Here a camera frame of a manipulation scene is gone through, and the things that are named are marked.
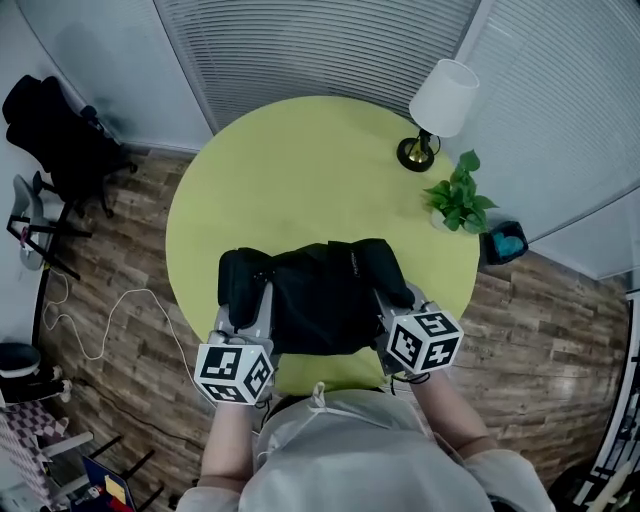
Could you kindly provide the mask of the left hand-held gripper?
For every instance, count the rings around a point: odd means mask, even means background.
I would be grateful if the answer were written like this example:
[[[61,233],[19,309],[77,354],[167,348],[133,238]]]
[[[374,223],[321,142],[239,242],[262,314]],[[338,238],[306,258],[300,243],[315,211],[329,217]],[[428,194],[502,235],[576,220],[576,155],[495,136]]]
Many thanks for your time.
[[[193,380],[196,387],[215,403],[256,405],[271,385],[274,367],[271,324],[273,285],[265,284],[255,322],[255,335],[237,335],[229,307],[219,307],[209,339],[198,349]]]

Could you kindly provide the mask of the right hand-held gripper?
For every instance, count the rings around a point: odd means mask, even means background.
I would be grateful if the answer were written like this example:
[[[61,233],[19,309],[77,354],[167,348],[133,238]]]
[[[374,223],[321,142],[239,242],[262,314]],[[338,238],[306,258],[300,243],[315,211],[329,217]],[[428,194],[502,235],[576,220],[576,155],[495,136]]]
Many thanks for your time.
[[[409,281],[405,285],[414,297],[406,310],[409,315],[395,316],[386,294],[374,290],[385,326],[385,334],[376,339],[384,374],[422,376],[451,366],[464,337],[462,328],[448,311],[433,311],[433,302],[418,286]]]

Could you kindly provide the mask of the black garment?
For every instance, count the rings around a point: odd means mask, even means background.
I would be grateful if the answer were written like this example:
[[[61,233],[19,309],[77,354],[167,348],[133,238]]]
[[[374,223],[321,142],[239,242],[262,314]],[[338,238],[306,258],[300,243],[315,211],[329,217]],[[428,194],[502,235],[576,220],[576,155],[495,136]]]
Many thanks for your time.
[[[374,238],[221,256],[217,298],[234,328],[255,324],[266,288],[273,290],[270,338],[279,354],[348,355],[373,347],[383,332],[376,295],[398,308],[414,303],[391,247]]]

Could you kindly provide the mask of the person's left forearm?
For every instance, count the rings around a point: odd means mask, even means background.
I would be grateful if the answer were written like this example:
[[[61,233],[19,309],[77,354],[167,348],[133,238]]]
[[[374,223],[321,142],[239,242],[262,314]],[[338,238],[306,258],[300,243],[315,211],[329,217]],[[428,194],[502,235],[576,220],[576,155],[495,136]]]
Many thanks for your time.
[[[199,486],[240,493],[254,474],[253,409],[219,403],[201,461]]]

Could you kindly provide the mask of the person's right forearm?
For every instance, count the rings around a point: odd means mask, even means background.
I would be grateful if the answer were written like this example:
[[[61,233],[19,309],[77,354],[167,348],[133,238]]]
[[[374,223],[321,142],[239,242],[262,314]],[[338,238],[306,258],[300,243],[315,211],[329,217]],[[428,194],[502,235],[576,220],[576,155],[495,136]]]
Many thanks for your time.
[[[444,370],[412,383],[411,390],[431,429],[463,459],[497,447],[484,421]]]

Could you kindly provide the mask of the black trash bin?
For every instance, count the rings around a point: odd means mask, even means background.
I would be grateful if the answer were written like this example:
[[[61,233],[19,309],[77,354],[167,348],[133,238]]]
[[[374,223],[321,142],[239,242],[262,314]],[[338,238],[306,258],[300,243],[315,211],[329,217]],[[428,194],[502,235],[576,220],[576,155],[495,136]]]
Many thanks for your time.
[[[505,221],[490,229],[480,237],[484,261],[488,265],[504,265],[522,255],[529,244],[517,221]]]

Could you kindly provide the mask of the person's white top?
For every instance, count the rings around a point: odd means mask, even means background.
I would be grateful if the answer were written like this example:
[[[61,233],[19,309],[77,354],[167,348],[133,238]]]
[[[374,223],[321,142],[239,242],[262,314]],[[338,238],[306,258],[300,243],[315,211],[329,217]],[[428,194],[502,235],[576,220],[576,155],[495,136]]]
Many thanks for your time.
[[[187,490],[176,512],[555,512],[533,465],[501,449],[463,459],[418,402],[379,390],[286,398],[254,434],[244,489]]]

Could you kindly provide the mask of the round table yellow-green cloth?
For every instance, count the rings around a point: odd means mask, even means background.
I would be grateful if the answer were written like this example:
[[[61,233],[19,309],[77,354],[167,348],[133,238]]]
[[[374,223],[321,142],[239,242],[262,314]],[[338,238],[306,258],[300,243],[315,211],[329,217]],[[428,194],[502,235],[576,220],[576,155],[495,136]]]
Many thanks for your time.
[[[476,280],[479,241],[439,228],[424,191],[454,170],[445,154],[424,173],[398,161],[411,123],[373,104],[301,97],[248,113],[185,171],[166,227],[169,281],[203,358],[219,328],[219,261],[238,248],[278,255],[313,243],[383,239],[407,282],[460,318]]]

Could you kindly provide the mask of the table lamp white shade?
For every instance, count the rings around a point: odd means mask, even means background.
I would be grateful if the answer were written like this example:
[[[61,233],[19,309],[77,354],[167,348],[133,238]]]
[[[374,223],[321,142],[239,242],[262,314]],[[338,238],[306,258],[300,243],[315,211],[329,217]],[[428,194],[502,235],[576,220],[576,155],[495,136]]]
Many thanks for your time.
[[[422,173],[435,162],[431,139],[456,136],[464,126],[480,87],[478,76],[466,65],[441,59],[409,102],[409,114],[419,128],[414,138],[400,141],[396,157],[409,171]]]

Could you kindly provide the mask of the grey round stool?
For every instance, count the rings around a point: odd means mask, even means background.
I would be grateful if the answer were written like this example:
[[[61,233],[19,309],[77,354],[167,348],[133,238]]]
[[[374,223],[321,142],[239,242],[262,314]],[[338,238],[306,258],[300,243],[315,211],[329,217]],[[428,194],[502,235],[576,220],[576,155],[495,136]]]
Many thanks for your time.
[[[0,343],[0,377],[21,378],[35,372],[41,362],[40,352],[29,344]]]

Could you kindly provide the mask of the white metal shelf rack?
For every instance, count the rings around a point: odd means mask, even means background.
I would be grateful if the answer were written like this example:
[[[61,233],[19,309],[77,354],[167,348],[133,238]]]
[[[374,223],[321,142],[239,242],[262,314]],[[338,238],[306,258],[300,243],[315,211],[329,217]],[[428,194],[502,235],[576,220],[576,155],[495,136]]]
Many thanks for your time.
[[[567,469],[549,489],[557,512],[587,512],[627,461],[631,473],[603,512],[640,512],[640,289],[627,299],[629,339],[616,402],[595,458]]]

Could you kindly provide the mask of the checkered cloth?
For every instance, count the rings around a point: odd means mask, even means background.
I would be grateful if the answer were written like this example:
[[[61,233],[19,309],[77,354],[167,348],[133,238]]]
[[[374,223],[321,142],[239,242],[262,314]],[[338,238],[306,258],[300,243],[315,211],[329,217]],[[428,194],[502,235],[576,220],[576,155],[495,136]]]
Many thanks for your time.
[[[0,408],[0,447],[9,455],[18,474],[43,505],[53,501],[39,441],[62,441],[69,424],[67,417],[55,418],[40,402],[26,402]]]

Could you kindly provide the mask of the black office chair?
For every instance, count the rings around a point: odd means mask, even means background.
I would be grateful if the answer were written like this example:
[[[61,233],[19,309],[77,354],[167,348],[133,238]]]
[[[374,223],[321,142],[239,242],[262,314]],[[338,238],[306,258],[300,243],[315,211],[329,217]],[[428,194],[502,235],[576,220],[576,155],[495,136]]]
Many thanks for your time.
[[[138,166],[106,134],[92,106],[75,113],[56,77],[25,75],[7,95],[2,113],[8,142],[32,155],[50,176],[47,190],[80,216],[91,198],[100,200],[107,217],[114,216],[106,203],[105,180],[124,168],[135,173]]]

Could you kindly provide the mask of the beige wooden board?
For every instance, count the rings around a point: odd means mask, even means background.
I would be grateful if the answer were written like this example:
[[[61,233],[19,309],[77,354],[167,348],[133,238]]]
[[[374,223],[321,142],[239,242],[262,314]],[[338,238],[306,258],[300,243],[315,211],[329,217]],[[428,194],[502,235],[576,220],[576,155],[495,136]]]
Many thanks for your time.
[[[614,495],[622,488],[626,478],[631,473],[632,462],[625,462],[622,467],[609,479],[600,494],[591,502],[587,512],[603,512],[606,506],[614,498]]]

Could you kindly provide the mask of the grey folding chair black frame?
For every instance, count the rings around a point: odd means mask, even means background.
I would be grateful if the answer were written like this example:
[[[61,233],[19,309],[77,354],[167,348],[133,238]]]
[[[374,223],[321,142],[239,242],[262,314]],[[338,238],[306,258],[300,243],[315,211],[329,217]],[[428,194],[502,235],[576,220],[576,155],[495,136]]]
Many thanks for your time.
[[[56,257],[54,238],[90,238],[92,234],[73,228],[62,217],[57,221],[47,219],[42,199],[22,176],[14,177],[13,191],[14,203],[6,230],[19,242],[22,265],[27,270],[37,271],[48,264],[80,280],[77,272]]]

